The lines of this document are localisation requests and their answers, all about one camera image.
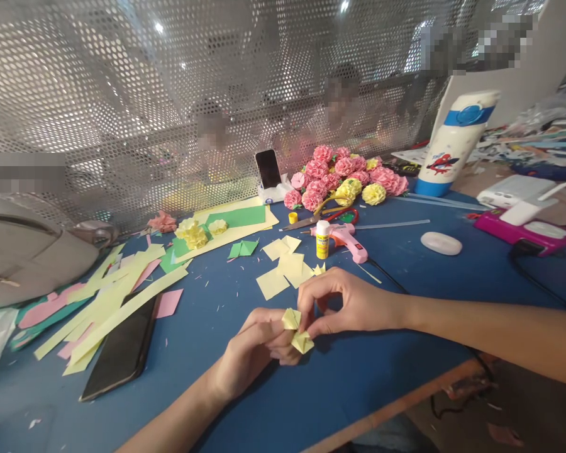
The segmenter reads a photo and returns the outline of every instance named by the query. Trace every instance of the scissor handle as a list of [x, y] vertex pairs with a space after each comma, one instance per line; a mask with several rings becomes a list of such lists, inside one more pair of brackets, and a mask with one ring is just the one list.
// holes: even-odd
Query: scissor handle
[[348, 201], [349, 204], [352, 204], [352, 200], [348, 197], [344, 197], [342, 195], [334, 195], [334, 196], [330, 196], [329, 198], [327, 198], [325, 201], [323, 201], [321, 204], [319, 204], [319, 207], [316, 208], [316, 211], [314, 212], [314, 215], [322, 215], [322, 214], [328, 214], [330, 212], [336, 212], [336, 211], [342, 211], [346, 209], [346, 206], [338, 206], [337, 208], [331, 208], [328, 210], [324, 210], [323, 212], [321, 212], [321, 210], [325, 207], [325, 205], [334, 199], [344, 199], [346, 201]]
[[338, 218], [339, 216], [341, 216], [342, 214], [345, 214], [347, 212], [352, 212], [354, 213], [354, 218], [352, 219], [352, 221], [350, 222], [352, 225], [356, 224], [356, 222], [358, 221], [358, 211], [355, 208], [346, 208], [342, 211], [339, 211], [337, 213], [335, 213], [332, 216], [327, 217], [325, 220], [328, 222], [331, 222], [333, 219]]

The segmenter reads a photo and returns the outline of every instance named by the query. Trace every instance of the water bottle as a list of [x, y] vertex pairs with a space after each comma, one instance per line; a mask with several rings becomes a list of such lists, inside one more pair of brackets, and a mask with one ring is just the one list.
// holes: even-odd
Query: water bottle
[[486, 90], [457, 98], [430, 143], [415, 193], [443, 196], [448, 192], [486, 129], [500, 95], [497, 90]]

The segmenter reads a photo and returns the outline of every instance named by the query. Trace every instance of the blue table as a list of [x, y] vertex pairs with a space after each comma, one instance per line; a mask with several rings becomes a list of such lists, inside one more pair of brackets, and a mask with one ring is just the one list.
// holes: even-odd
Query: blue table
[[[460, 194], [449, 197], [473, 201]], [[357, 209], [359, 225], [431, 220], [427, 225], [357, 232], [370, 255], [413, 294], [561, 308], [515, 273], [507, 260], [510, 246], [475, 229], [465, 217], [469, 211], [394, 199]], [[272, 211], [280, 220], [277, 227], [287, 224], [288, 211], [282, 205]], [[230, 247], [221, 247], [195, 258], [189, 275], [171, 288], [184, 288], [184, 293], [177, 313], [157, 321], [143, 375], [96, 402], [77, 401], [93, 364], [86, 372], [62, 377], [65, 363], [56, 350], [40, 362], [34, 359], [33, 349], [58, 326], [32, 347], [5, 352], [0, 361], [0, 453], [110, 452], [164, 410], [223, 353], [254, 307], [295, 307], [297, 291], [292, 287], [265, 302], [255, 281], [275, 266], [260, 249], [283, 236], [277, 227], [249, 238], [260, 238], [251, 257], [227, 263]], [[447, 257], [424, 248], [419, 238], [427, 231], [459, 239], [462, 253]], [[314, 267], [314, 238], [299, 232], [291, 235], [302, 238], [297, 251]], [[171, 235], [152, 239], [167, 244]], [[146, 246], [144, 238], [135, 238], [123, 253]], [[351, 254], [342, 251], [331, 253], [327, 266], [342, 267], [374, 283], [352, 262]], [[566, 298], [566, 251], [563, 258], [528, 258], [524, 265]], [[376, 269], [365, 266], [383, 281], [383, 288], [395, 291]], [[154, 274], [161, 275], [161, 269]], [[301, 365], [269, 368], [217, 420], [197, 450], [305, 449], [470, 358], [459, 344], [410, 331], [321, 337]], [[297, 424], [296, 415], [309, 423]], [[30, 430], [33, 419], [42, 421]]]

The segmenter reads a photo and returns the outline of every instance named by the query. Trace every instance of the hand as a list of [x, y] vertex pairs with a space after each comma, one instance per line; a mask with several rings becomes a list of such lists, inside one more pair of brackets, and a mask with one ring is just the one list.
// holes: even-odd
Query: hand
[[208, 371], [208, 391], [221, 401], [241, 395], [271, 359], [295, 365], [300, 353], [291, 345], [293, 330], [284, 330], [285, 310], [256, 308], [226, 347], [222, 357]]
[[[332, 294], [341, 293], [340, 311], [329, 309]], [[311, 338], [345, 330], [383, 330], [402, 328], [407, 311], [403, 295], [388, 293], [360, 278], [332, 267], [324, 274], [300, 285], [297, 308], [302, 312], [300, 332], [308, 330]], [[314, 302], [323, 317], [314, 320]]]

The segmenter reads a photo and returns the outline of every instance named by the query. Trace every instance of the scissors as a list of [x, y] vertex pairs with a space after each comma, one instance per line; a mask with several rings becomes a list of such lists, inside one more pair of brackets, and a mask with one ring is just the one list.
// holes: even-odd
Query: scissors
[[[352, 203], [352, 200], [350, 198], [344, 196], [335, 195], [329, 197], [328, 199], [323, 201], [318, 208], [316, 208], [316, 211], [311, 217], [304, 220], [300, 220], [299, 222], [296, 223], [292, 223], [291, 225], [287, 225], [285, 228], [281, 228], [281, 231], [297, 230], [298, 228], [304, 228], [304, 227], [308, 227], [309, 225], [313, 225], [317, 223], [319, 220], [331, 221], [338, 217], [340, 218], [340, 220], [345, 221], [345, 218], [347, 218], [350, 215], [353, 215], [353, 218], [350, 222], [346, 222], [346, 223], [352, 223], [352, 224], [356, 223], [358, 220], [358, 211], [354, 208], [345, 208], [344, 206], [339, 206], [337, 208], [332, 208], [322, 211], [322, 209], [325, 207], [327, 202], [334, 199], [344, 199], [348, 201], [348, 204]], [[321, 218], [322, 214], [328, 214], [332, 212], [335, 212], [335, 214], [326, 218]]]

